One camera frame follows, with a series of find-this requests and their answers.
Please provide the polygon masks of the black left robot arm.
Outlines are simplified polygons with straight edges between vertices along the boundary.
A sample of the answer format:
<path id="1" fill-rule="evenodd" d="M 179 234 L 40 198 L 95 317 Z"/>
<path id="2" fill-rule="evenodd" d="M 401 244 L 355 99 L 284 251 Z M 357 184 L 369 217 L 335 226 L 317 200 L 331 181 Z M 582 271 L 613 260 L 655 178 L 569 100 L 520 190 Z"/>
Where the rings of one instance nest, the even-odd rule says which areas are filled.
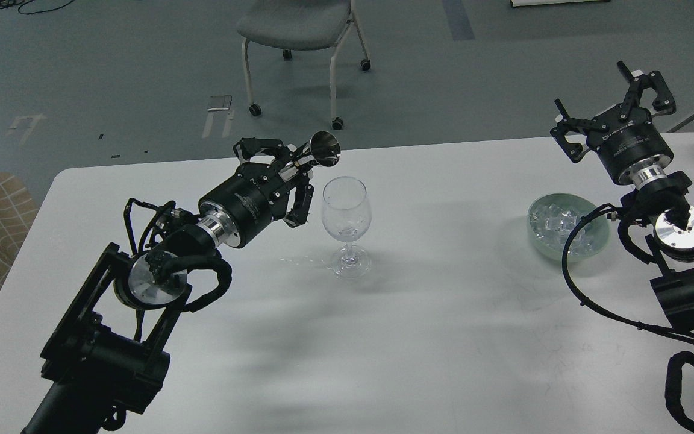
<path id="1" fill-rule="evenodd" d="M 243 138 L 239 167 L 190 212 L 130 198 L 123 211 L 131 253 L 108 244 L 42 349 L 52 382 L 25 433 L 99 433 L 144 413 L 170 367 L 179 317 L 220 299 L 232 280 L 221 247 L 240 249 L 268 225 L 307 222 L 314 166 L 339 161 L 321 131 L 300 146 Z"/>

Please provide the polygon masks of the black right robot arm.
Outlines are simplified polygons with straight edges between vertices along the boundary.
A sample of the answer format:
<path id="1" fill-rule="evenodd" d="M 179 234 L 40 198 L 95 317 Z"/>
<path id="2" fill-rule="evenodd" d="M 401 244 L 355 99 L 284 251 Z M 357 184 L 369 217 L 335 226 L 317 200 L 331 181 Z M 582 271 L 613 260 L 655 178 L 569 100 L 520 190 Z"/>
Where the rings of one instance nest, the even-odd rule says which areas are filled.
<path id="1" fill-rule="evenodd" d="M 683 171 L 667 173 L 675 154 L 653 123 L 656 116 L 672 115 L 677 104 L 659 71 L 634 74 L 617 63 L 628 83 L 622 102 L 590 119 L 574 118 L 555 101 L 560 116 L 551 136 L 573 163 L 587 152 L 597 154 L 611 181 L 631 185 L 619 206 L 594 208 L 571 230 L 561 250 L 561 271 L 567 287 L 582 307 L 619 323 L 694 345 L 694 206 L 686 195 L 692 185 Z M 658 266 L 650 281 L 669 326 L 624 318 L 601 307 L 579 289 L 568 269 L 568 255 L 581 230 L 603 216 L 614 219 L 626 252 L 642 263 Z M 667 362 L 664 404 L 678 425 L 694 433 L 694 420 L 682 404 L 683 369 L 694 367 L 694 353 L 681 351 Z"/>

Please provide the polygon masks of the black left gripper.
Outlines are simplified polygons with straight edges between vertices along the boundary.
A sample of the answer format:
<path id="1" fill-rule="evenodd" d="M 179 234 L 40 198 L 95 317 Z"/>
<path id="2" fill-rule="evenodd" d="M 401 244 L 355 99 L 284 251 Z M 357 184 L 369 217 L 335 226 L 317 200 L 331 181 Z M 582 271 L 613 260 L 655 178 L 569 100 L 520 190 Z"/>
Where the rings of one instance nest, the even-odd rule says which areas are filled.
<path id="1" fill-rule="evenodd" d="M 268 225 L 284 220 L 305 225 L 314 187 L 312 172 L 299 172 L 293 151 L 278 139 L 242 138 L 233 146 L 240 166 L 235 174 L 198 201 L 200 222 L 216 245 L 242 249 Z M 274 157 L 272 165 L 251 164 L 255 156 Z"/>

